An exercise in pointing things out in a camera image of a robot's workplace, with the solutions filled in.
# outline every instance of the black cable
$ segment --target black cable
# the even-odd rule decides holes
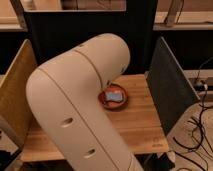
[[[197,162],[191,160],[190,158],[185,157],[185,156],[183,156],[182,154],[180,154],[180,153],[178,153],[178,152],[176,152],[176,151],[175,151],[175,154],[177,154],[179,157],[182,157],[182,158],[184,158],[185,160],[188,160],[189,162],[193,163],[194,165],[196,165],[197,167],[199,167],[201,170],[206,171],[200,164],[198,164]]]
[[[202,153],[202,155],[204,155],[205,157],[209,158],[209,160],[213,161],[213,156],[206,150],[206,148],[205,148],[203,145],[201,145],[201,147],[202,147],[202,149],[203,149],[203,150],[206,152],[206,154],[207,154],[207,155],[205,155],[205,154]]]
[[[203,140],[204,140],[203,130],[202,130],[201,125],[200,125],[199,122],[196,121],[194,118],[191,118],[191,119],[194,120],[194,122],[196,122],[196,125],[197,125],[197,127],[199,128],[199,130],[200,130],[200,135],[201,135],[200,143],[197,144],[197,145],[194,146],[194,147],[189,147],[189,146],[183,145],[183,144],[180,143],[175,137],[173,137],[173,140],[175,141],[176,144],[178,144],[180,147],[182,147],[182,148],[184,148],[184,149],[187,149],[188,151],[197,150],[197,149],[201,146],[201,144],[203,143]]]
[[[198,152],[195,151],[195,154],[197,154],[206,163],[206,171],[208,171],[209,170],[208,162]]]
[[[178,23],[178,22],[179,22],[179,19],[180,19],[181,13],[182,13],[182,11],[183,11],[184,3],[185,3],[185,1],[184,1],[184,0],[182,0],[181,9],[180,9],[179,15],[178,15],[178,17],[177,17],[176,23]]]
[[[197,80],[200,76],[200,70],[203,68],[204,65],[206,65],[207,63],[209,63],[211,60],[213,60],[213,57],[210,57],[209,59],[205,60],[198,68],[198,73],[197,73],[197,77],[194,80],[194,85],[197,83]]]

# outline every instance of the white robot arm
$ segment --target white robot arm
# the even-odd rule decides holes
[[[98,101],[129,58],[120,37],[102,34],[42,64],[27,82],[35,118],[76,171],[143,170]]]

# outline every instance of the wooden table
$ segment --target wooden table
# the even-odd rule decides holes
[[[121,76],[114,83],[126,89],[127,106],[106,113],[134,154],[168,151],[158,113],[144,75]],[[64,159],[57,147],[34,121],[21,154],[23,162]]]

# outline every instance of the cable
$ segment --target cable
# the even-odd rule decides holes
[[[197,151],[195,151],[195,154],[197,154],[206,163],[206,171],[208,171],[209,170],[208,162]]]
[[[173,137],[173,140],[175,141],[176,144],[178,144],[180,147],[184,148],[184,149],[187,149],[188,151],[195,151],[197,150],[201,144],[203,143],[203,140],[204,140],[204,135],[203,135],[203,130],[202,130],[202,127],[201,125],[199,124],[198,121],[196,121],[193,117],[191,118],[197,125],[197,127],[199,128],[200,130],[200,135],[201,135],[201,138],[200,138],[200,142],[194,146],[194,147],[189,147],[189,146],[186,146],[186,145],[183,145],[182,143],[180,143],[175,137]]]
[[[184,3],[185,3],[185,1],[184,1],[184,0],[182,0],[181,9],[180,9],[179,15],[178,15],[178,17],[177,17],[176,23],[178,23],[178,22],[179,22],[179,19],[180,19],[181,13],[182,13],[182,11],[183,11]]]
[[[207,59],[206,61],[204,61],[198,68],[198,73],[197,73],[197,77],[195,78],[194,81],[194,85],[197,84],[197,80],[199,79],[200,76],[200,70],[203,68],[204,65],[206,65],[207,63],[209,63],[211,60],[213,60],[213,57],[210,57],[209,59]]]
[[[179,157],[182,157],[182,158],[184,158],[185,160],[188,160],[189,162],[193,163],[194,165],[196,165],[197,167],[199,167],[201,170],[206,171],[200,164],[198,164],[197,162],[191,160],[190,158],[185,157],[185,156],[183,156],[182,154],[180,154],[180,153],[178,153],[178,152],[176,152],[176,151],[175,151],[175,154],[177,154]]]

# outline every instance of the wooden panel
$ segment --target wooden panel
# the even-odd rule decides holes
[[[0,75],[0,84],[1,84],[1,80],[3,79],[4,75]]]
[[[9,0],[0,0],[0,24],[18,23],[15,11]]]
[[[129,94],[128,105],[120,111],[106,111],[109,119],[135,154],[168,151],[167,140],[143,75],[121,76],[115,83]],[[60,160],[63,155],[33,122],[21,160],[23,162]]]
[[[61,1],[60,0],[33,0],[33,2],[26,3],[24,0],[21,0],[22,5],[25,10],[28,10],[29,4],[34,2],[36,10],[47,10],[55,11],[61,10]]]
[[[32,118],[25,86],[35,67],[33,50],[26,40],[0,83],[0,126],[19,146],[25,141]]]

